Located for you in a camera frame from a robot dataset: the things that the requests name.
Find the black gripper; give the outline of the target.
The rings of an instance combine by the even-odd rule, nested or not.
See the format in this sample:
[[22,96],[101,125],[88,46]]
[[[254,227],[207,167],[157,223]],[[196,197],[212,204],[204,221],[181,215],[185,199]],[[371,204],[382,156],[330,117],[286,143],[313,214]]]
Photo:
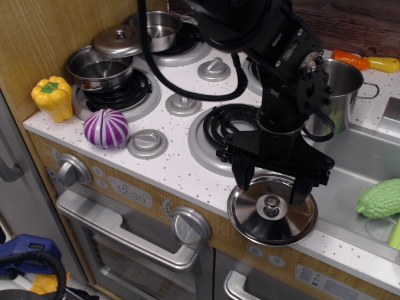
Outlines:
[[289,203],[302,204],[313,187],[326,185],[334,160],[309,145],[299,131],[273,134],[261,129],[228,134],[226,147],[216,151],[229,162],[237,186],[249,189],[256,168],[294,177]]

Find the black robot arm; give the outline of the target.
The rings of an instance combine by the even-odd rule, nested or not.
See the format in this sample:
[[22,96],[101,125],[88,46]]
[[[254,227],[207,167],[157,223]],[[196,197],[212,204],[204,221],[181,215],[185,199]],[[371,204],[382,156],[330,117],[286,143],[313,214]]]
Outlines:
[[262,104],[258,129],[225,135],[221,157],[230,161],[239,188],[255,168],[295,179],[290,203],[327,184],[334,161],[310,146],[301,129],[330,104],[319,38],[293,12],[290,1],[190,1],[204,40],[227,53],[247,54],[260,66]]

